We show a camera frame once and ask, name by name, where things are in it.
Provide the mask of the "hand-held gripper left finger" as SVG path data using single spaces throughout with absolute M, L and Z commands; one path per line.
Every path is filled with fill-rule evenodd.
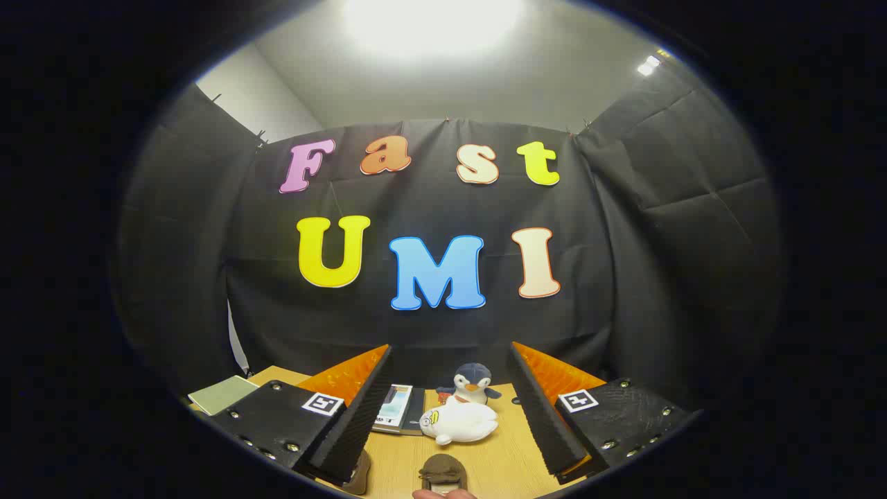
M 269 380 L 209 422 L 283 469 L 342 485 L 389 392 L 391 353 L 381 345 L 296 385 Z

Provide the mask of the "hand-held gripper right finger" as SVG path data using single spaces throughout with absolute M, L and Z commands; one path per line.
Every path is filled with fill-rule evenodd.
M 514 391 L 561 485 L 624 466 L 699 417 L 631 377 L 604 381 L 516 342 L 509 351 Z

